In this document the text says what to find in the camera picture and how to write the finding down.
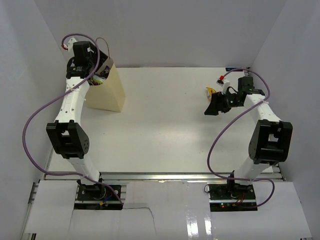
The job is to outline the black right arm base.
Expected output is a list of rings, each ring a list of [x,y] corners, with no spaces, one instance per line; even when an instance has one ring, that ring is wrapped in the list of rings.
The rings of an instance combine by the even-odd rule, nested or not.
[[[231,189],[227,184],[206,184],[203,188],[208,194],[210,211],[246,212],[257,211],[257,201],[252,185],[247,189]]]

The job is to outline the small yellow snack packet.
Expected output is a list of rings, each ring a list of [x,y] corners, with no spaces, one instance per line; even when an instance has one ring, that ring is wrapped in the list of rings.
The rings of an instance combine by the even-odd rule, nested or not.
[[[214,88],[211,88],[211,87],[205,88],[205,96],[209,102],[212,100],[212,96],[216,93],[217,91]]]

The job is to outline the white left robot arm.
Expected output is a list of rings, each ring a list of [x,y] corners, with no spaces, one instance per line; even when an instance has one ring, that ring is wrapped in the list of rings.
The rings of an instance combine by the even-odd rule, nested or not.
[[[90,41],[69,41],[67,48],[74,54],[66,67],[67,94],[63,97],[54,122],[47,124],[46,132],[54,151],[85,177],[84,180],[77,181],[84,193],[100,200],[105,197],[106,187],[101,184],[101,174],[87,155],[90,140],[81,127],[81,113],[90,88],[85,78],[94,69],[97,61],[105,60],[107,56],[104,53],[98,55],[97,48]]]

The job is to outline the brown purple M&M's packet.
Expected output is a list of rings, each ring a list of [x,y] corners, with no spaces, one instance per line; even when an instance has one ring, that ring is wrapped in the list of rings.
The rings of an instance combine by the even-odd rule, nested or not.
[[[99,68],[95,74],[97,76],[100,76],[101,78],[107,78],[109,73],[110,73],[110,67],[106,65],[106,66],[101,66],[101,68]]]

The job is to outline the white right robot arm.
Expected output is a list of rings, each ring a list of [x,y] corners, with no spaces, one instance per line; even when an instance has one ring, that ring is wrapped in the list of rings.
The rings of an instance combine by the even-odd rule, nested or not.
[[[268,98],[258,90],[237,93],[216,92],[212,94],[205,115],[217,116],[232,108],[244,107],[245,111],[234,118],[215,138],[216,145],[221,136],[245,114],[250,114],[255,128],[248,144],[248,157],[229,177],[225,187],[226,195],[236,200],[244,193],[244,188],[270,166],[285,162],[288,158],[293,125],[282,121],[272,111]]]

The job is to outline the large dark blue candy bag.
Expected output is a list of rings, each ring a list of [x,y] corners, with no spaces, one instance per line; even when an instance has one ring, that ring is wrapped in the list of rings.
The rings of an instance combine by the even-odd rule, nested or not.
[[[89,84],[91,86],[99,86],[99,85],[102,85],[106,80],[107,80],[107,77],[93,75],[93,77],[89,81]]]

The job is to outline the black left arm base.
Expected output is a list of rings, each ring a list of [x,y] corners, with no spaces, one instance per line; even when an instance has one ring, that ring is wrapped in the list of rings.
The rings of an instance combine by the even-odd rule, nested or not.
[[[99,210],[99,211],[120,211],[122,204],[116,195],[108,188],[88,190],[85,186],[78,186],[75,203],[75,210]]]

